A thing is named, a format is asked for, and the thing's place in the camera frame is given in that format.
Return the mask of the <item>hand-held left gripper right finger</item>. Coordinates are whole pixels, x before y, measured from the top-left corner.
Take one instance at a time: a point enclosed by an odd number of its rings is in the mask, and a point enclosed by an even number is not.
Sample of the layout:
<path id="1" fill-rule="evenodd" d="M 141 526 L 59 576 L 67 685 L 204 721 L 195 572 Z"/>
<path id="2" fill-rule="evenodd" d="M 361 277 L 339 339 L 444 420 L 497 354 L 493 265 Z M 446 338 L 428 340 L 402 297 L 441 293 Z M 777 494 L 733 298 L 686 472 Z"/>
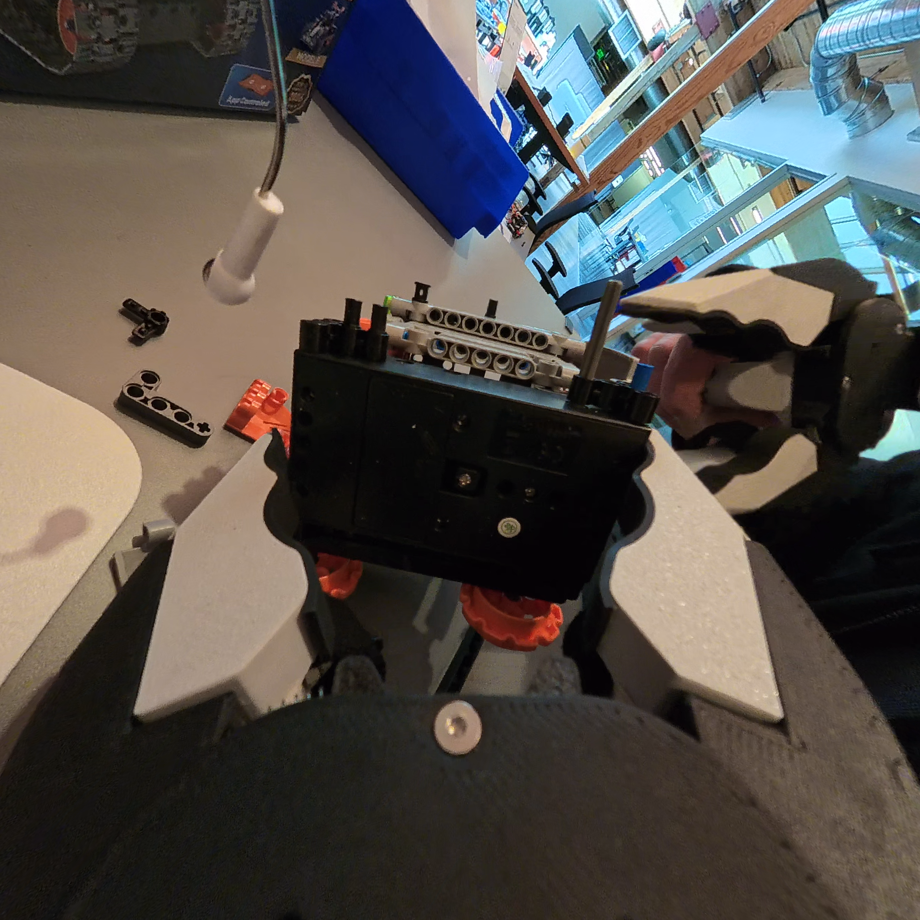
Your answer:
<path id="1" fill-rule="evenodd" d="M 690 695 L 747 719 L 784 718 L 742 529 L 659 434 L 634 475 L 638 523 L 600 575 L 597 651 L 637 707 Z"/>

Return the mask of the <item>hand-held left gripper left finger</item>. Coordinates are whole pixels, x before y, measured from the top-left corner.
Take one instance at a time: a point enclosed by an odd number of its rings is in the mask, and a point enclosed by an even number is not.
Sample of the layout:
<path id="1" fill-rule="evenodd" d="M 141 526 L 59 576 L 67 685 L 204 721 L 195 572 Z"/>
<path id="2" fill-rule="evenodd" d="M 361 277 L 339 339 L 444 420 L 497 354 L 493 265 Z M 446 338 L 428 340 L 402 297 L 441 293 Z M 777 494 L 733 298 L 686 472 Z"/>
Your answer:
<path id="1" fill-rule="evenodd" d="M 231 694 L 259 718 L 304 698 L 317 656 L 303 612 L 316 578 L 293 542 L 276 433 L 178 526 L 133 714 L 151 722 Z"/>

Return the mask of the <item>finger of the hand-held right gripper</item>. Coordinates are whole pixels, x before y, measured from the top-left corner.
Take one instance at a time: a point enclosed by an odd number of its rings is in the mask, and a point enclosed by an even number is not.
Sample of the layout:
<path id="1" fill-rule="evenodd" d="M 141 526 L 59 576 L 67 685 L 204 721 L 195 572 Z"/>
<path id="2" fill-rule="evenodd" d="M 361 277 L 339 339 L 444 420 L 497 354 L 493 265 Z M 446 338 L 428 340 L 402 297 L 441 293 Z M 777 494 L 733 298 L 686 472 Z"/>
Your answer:
<path id="1" fill-rule="evenodd" d="M 662 285 L 619 306 L 651 331 L 728 339 L 733 349 L 798 351 L 831 322 L 834 294 L 773 270 L 746 270 Z"/>
<path id="2" fill-rule="evenodd" d="M 678 456 L 731 515 L 755 512 L 818 470 L 818 446 L 801 431 L 755 432 L 738 450 L 724 444 Z"/>

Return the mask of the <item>building block robot vehicle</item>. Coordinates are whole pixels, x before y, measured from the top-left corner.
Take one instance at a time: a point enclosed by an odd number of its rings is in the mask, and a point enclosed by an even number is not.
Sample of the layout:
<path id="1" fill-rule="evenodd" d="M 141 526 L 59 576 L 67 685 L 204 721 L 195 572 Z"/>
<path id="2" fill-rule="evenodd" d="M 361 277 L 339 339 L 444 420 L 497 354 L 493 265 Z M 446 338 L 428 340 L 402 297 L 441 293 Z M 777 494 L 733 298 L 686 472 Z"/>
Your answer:
<path id="1" fill-rule="evenodd" d="M 303 319 L 289 482 L 305 545 L 566 603 L 591 581 L 647 457 L 658 397 L 630 355 L 389 295 Z"/>

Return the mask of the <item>person's right forearm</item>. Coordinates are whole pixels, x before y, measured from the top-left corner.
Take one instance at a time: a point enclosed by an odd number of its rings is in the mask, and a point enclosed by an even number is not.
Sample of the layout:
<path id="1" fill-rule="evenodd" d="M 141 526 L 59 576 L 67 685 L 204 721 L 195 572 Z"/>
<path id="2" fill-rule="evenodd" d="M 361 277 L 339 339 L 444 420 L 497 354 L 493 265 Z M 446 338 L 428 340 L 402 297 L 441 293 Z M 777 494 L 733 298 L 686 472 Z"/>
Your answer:
<path id="1" fill-rule="evenodd" d="M 918 451 L 821 470 L 737 522 L 843 645 L 918 647 Z"/>

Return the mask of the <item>person's right hand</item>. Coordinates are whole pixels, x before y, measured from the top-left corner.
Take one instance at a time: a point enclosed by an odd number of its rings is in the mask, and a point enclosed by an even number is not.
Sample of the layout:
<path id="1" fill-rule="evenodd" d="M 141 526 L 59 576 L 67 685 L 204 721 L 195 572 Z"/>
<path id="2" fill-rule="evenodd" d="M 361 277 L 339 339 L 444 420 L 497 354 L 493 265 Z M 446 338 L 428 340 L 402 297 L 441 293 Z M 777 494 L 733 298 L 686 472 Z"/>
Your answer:
<path id="1" fill-rule="evenodd" d="M 708 380 L 733 359 L 697 348 L 687 335 L 654 332 L 640 339 L 631 353 L 652 366 L 649 387 L 660 397 L 659 416 L 685 439 L 719 424 L 741 422 L 756 429 L 780 425 L 773 413 L 705 402 Z"/>

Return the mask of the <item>grey curved panel piece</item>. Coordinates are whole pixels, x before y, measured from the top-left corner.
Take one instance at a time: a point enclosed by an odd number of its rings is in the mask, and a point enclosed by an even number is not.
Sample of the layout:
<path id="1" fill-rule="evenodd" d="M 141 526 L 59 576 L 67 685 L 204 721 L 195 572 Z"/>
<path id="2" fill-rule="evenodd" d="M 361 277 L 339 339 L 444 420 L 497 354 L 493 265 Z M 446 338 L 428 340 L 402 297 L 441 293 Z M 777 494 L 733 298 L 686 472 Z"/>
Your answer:
<path id="1" fill-rule="evenodd" d="M 113 577 L 116 591 L 120 592 L 134 571 L 144 562 L 147 550 L 144 547 L 132 547 L 115 552 L 109 561 L 109 569 Z"/>

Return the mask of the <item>black office chair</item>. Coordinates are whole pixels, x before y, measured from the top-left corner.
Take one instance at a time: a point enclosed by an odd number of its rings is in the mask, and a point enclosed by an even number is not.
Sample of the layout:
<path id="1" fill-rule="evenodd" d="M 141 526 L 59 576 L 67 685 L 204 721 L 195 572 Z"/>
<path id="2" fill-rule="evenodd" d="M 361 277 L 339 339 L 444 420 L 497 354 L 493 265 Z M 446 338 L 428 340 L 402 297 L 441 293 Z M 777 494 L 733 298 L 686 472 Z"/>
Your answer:
<path id="1" fill-rule="evenodd" d="M 537 221 L 532 215 L 527 215 L 526 224 L 533 235 L 530 250 L 534 251 L 549 236 L 552 236 L 557 230 L 569 220 L 580 213 L 588 211 L 595 203 L 596 195 L 594 190 L 588 190 L 571 201 L 560 201 L 554 208 L 540 217 Z"/>
<path id="2" fill-rule="evenodd" d="M 550 267 L 546 269 L 536 259 L 533 261 L 533 267 L 537 272 L 541 287 L 555 301 L 559 312 L 563 316 L 568 316 L 582 307 L 599 304 L 603 299 L 604 291 L 609 282 L 621 282 L 625 293 L 635 289 L 637 286 L 635 270 L 629 268 L 607 278 L 577 285 L 570 288 L 566 293 L 560 294 L 554 278 L 557 275 L 566 277 L 568 272 L 558 256 L 556 247 L 548 241 L 545 246 L 551 256 Z"/>

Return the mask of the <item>orange wedge plate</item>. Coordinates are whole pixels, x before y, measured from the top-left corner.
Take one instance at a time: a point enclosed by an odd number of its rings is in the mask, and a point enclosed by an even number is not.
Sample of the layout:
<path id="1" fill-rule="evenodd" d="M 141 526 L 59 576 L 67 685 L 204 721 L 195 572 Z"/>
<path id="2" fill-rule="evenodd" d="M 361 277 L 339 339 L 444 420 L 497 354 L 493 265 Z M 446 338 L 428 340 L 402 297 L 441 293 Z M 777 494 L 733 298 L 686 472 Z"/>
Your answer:
<path id="1" fill-rule="evenodd" d="M 255 379 L 225 420 L 224 430 L 235 432 L 253 443 L 270 431 L 277 430 L 288 450 L 292 424 L 291 412 L 286 407 L 288 399 L 287 391 Z"/>

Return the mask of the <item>dark grey bent liftarm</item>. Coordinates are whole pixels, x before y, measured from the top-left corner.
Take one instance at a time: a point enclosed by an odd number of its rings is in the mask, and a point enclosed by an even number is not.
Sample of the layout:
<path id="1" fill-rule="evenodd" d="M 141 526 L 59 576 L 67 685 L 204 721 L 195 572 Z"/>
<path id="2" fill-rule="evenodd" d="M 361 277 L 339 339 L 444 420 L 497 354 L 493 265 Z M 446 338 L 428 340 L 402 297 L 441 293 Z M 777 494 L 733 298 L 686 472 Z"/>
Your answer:
<path id="1" fill-rule="evenodd" d="M 122 385 L 116 408 L 180 443 L 203 447 L 212 436 L 212 426 L 160 393 L 160 383 L 161 377 L 154 371 L 133 374 Z"/>

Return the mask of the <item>black angle connector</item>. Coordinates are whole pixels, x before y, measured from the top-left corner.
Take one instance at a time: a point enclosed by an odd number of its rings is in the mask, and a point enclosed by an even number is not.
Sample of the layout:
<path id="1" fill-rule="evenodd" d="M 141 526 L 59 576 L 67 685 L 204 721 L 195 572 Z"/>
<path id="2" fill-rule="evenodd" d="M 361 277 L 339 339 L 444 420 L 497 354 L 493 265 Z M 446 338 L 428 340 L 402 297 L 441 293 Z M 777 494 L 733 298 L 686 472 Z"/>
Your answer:
<path id="1" fill-rule="evenodd" d="M 132 321 L 132 332 L 129 341 L 135 346 L 142 346 L 146 342 L 161 337 L 167 330 L 169 316 L 162 310 L 145 307 L 132 298 L 126 298 L 120 313 Z"/>

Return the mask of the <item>white knob rod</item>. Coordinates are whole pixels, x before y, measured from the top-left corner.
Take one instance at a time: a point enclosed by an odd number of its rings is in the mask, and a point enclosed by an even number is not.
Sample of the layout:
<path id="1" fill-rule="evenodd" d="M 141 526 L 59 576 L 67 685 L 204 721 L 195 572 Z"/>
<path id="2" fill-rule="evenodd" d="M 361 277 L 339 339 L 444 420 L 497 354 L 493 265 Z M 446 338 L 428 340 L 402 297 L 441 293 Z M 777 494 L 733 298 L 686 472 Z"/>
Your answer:
<path id="1" fill-rule="evenodd" d="M 254 293 L 256 268 L 283 214 L 282 201 L 273 190 L 282 166 L 287 131 L 283 56 L 274 2 L 262 1 L 260 6 L 274 86 L 274 143 L 270 164 L 259 189 L 250 196 L 226 246 L 202 270 L 207 291 L 224 305 L 244 304 Z"/>

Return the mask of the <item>blue plastic storage bin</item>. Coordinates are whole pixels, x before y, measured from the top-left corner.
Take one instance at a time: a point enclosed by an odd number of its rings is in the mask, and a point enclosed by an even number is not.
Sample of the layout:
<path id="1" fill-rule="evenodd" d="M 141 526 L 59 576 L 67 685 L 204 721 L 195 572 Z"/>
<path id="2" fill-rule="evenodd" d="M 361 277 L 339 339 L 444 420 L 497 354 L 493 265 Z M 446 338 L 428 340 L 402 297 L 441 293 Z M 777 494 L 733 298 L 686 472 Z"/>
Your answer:
<path id="1" fill-rule="evenodd" d="M 454 238 L 489 236 L 527 170 L 403 1 L 352 6 L 318 90 Z"/>

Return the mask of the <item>printed robot kit box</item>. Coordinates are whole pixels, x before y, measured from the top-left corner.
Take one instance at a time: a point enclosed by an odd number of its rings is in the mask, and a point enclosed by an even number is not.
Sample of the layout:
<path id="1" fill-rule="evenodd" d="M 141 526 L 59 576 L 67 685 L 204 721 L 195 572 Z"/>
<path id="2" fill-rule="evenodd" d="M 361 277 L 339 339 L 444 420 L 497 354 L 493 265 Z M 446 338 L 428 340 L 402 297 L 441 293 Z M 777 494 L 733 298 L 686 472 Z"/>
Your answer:
<path id="1" fill-rule="evenodd" d="M 258 1 L 3 1 L 9 94 L 274 116 Z"/>

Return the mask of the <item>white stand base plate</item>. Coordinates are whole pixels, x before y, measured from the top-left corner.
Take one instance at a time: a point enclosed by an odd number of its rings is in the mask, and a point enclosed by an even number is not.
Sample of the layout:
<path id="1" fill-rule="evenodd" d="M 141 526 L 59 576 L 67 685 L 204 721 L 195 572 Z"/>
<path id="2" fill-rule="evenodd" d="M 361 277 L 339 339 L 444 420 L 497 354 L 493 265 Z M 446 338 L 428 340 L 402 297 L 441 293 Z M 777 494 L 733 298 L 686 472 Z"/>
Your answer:
<path id="1" fill-rule="evenodd" d="M 1 680 L 131 512 L 142 465 L 96 408 L 1 366 Z"/>

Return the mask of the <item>silver ventilation duct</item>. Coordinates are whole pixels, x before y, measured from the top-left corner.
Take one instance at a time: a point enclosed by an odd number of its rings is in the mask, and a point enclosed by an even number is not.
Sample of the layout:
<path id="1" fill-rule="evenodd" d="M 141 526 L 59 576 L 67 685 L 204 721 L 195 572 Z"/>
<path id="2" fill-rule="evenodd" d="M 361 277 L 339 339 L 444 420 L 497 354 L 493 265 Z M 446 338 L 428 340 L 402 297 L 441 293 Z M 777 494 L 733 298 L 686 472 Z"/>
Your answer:
<path id="1" fill-rule="evenodd" d="M 861 1 L 832 13 L 811 49 L 811 86 L 822 114 L 835 116 L 850 139 L 888 121 L 893 111 L 885 87 L 861 74 L 857 52 L 880 48 L 890 35 L 885 25 L 891 3 Z"/>

